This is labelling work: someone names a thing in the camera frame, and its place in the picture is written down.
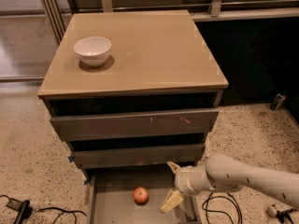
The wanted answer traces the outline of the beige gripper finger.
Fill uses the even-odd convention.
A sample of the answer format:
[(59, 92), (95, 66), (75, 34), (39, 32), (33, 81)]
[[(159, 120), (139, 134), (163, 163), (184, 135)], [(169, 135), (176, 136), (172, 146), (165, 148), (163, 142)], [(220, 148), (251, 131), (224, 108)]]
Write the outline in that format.
[(168, 161), (166, 164), (170, 167), (170, 169), (174, 175), (176, 175), (181, 169), (181, 167), (178, 164), (176, 164), (172, 161)]
[(184, 196), (179, 190), (170, 189), (161, 205), (161, 212), (167, 213), (174, 209), (176, 206), (180, 205), (184, 200)]

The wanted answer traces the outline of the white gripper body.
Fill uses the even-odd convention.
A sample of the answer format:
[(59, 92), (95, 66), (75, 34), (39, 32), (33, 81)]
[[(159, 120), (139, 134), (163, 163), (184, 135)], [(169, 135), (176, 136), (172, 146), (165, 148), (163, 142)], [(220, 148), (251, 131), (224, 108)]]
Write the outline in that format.
[(184, 196), (197, 195), (208, 189), (205, 165), (180, 167), (175, 171), (175, 187)]

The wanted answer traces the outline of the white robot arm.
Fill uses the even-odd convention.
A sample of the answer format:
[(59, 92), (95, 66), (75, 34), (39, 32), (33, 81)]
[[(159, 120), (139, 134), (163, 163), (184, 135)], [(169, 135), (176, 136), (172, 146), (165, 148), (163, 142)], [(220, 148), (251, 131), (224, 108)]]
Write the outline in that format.
[(170, 189), (161, 205), (167, 213), (202, 191), (236, 192), (248, 187), (273, 199), (299, 209), (299, 174), (256, 167), (226, 155), (214, 155), (205, 164), (180, 167), (169, 161), (175, 175), (174, 189)]

